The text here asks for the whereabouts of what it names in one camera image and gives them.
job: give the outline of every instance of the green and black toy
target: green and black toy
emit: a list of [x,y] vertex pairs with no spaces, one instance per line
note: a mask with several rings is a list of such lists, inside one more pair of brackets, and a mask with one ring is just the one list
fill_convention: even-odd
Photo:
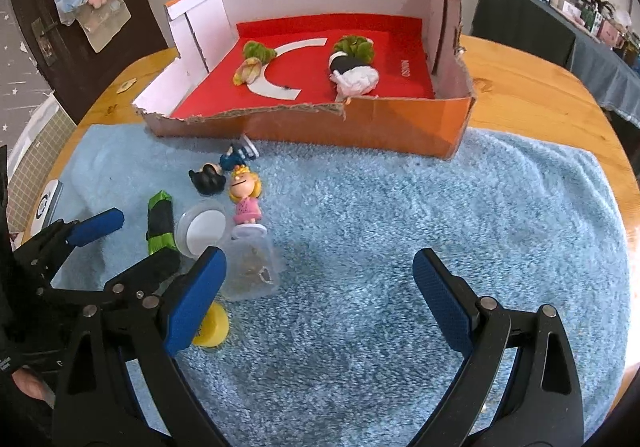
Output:
[[165,247],[178,250],[174,239],[174,204],[169,194],[160,191],[149,200],[146,221],[149,255]]

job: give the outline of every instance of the door handle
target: door handle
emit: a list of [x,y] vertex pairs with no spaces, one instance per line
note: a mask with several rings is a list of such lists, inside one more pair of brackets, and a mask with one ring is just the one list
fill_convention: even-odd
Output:
[[47,66],[52,65],[58,60],[58,56],[53,51],[53,46],[51,45],[47,34],[59,24],[60,23],[58,21],[54,21],[49,26],[45,27],[40,17],[31,23],[31,31],[33,32],[33,36],[36,37],[38,48],[40,49]]

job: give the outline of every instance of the white crescent shape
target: white crescent shape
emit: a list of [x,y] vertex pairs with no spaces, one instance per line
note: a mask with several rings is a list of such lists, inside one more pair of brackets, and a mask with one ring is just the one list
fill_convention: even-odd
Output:
[[[326,40],[327,38],[323,37],[318,39],[304,39],[303,41],[283,44],[275,49],[277,55],[276,58],[283,53],[297,50],[299,48],[305,48],[307,46],[324,46],[326,44]],[[276,98],[277,100],[295,100],[302,90],[291,90],[282,86],[276,86],[276,84],[271,84],[271,82],[264,77],[264,72],[268,65],[269,64],[265,64],[262,67],[258,78],[256,78],[251,84],[247,84],[249,91],[259,94],[260,96]]]

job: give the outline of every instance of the black and white toy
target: black and white toy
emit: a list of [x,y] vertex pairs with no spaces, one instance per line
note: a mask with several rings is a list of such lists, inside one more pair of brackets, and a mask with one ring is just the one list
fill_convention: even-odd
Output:
[[361,96],[372,91],[380,80],[378,71],[357,57],[345,52],[335,52],[329,57],[329,80],[338,90],[336,100],[349,96]]

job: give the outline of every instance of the dark tablecloth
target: dark tablecloth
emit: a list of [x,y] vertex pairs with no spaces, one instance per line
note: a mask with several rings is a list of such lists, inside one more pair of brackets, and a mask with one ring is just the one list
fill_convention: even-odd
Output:
[[640,77],[611,49],[538,0],[479,0],[471,35],[571,71],[596,102],[640,127]]

